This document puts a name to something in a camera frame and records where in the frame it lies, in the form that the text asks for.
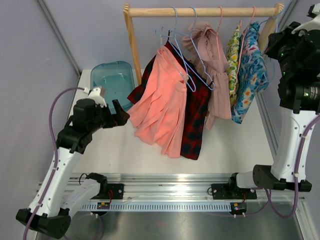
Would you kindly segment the light blue wire hanger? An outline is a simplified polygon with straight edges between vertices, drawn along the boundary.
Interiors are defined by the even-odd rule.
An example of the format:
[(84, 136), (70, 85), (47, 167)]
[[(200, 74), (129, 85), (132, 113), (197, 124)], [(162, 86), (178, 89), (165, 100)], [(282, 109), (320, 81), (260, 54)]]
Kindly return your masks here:
[(275, 6), (275, 14), (269, 17), (258, 38), (258, 45), (260, 47), (261, 55), (264, 57), (265, 49), (269, 44), (269, 35), (274, 33), (278, 29), (278, 16), (281, 16), (282, 11), (285, 8), (283, 3), (277, 3)]

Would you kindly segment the blue floral skirt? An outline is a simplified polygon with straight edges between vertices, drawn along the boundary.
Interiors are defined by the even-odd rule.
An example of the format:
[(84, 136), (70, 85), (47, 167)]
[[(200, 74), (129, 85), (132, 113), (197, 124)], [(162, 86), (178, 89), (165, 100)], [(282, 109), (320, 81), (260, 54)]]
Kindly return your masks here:
[(236, 102), (231, 108), (231, 119), (237, 124), (243, 122), (255, 95), (269, 85), (265, 60), (258, 44), (259, 31), (260, 23), (253, 22), (240, 37), (239, 87)]

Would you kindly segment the pink wire hanger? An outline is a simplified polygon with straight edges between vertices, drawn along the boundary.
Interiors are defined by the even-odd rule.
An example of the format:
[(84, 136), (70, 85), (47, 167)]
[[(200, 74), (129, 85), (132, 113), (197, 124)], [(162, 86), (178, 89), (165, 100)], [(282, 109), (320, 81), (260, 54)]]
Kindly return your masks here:
[(237, 67), (237, 73), (236, 73), (236, 83), (239, 82), (239, 71), (240, 71), (240, 64), (241, 64), (241, 59), (242, 59), (242, 54), (243, 54), (243, 48), (244, 48), (244, 43), (245, 43), (245, 37), (246, 37), (246, 34), (248, 32), (248, 29), (250, 27), (250, 25), (252, 24), (254, 18), (255, 18), (255, 15), (256, 15), (256, 7), (253, 6), (253, 13), (252, 13), (252, 17), (250, 19), (250, 22), (249, 24), (247, 25), (247, 27), (245, 28), (245, 30), (243, 31), (243, 34), (242, 34), (242, 41), (241, 41), (241, 45), (240, 45), (240, 49), (239, 49), (239, 56), (238, 56), (238, 67)]

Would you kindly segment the lemon print skirt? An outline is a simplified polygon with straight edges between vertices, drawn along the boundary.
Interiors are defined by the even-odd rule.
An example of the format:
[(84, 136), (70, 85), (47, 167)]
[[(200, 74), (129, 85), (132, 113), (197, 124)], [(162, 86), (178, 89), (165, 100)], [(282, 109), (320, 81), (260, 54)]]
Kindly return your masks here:
[(240, 52), (240, 31), (242, 22), (240, 21), (235, 28), (235, 31), (229, 39), (226, 47), (226, 59), (229, 68), (226, 70), (228, 76), (229, 100), (232, 107), (237, 99), (238, 90), (238, 68), (239, 68), (239, 52)]

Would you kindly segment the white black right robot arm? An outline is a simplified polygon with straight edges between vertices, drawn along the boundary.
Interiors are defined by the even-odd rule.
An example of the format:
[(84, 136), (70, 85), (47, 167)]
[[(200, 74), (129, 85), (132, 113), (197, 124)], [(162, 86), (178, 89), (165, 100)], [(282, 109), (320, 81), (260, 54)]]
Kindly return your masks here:
[(245, 189), (312, 189), (305, 166), (312, 128), (320, 119), (320, 25), (293, 21), (269, 35), (265, 53), (281, 70), (280, 142), (272, 165), (257, 164), (252, 171), (231, 175), (226, 190), (232, 198), (239, 198)]

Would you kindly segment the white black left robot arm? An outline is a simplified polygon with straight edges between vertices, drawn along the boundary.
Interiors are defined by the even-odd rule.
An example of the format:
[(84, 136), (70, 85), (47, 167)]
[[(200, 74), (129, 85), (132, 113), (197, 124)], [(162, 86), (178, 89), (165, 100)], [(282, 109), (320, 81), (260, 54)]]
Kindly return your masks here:
[(100, 129), (127, 123), (130, 116), (119, 101), (114, 99), (112, 104), (114, 114), (108, 105), (98, 104), (90, 98), (76, 102), (73, 114), (53, 142), (53, 160), (38, 194), (28, 208), (19, 209), (16, 214), (16, 220), (25, 225), (27, 231), (33, 230), (58, 240), (65, 236), (73, 216), (86, 202), (112, 196), (107, 177), (92, 172), (63, 200), (70, 176), (93, 140), (93, 134)]

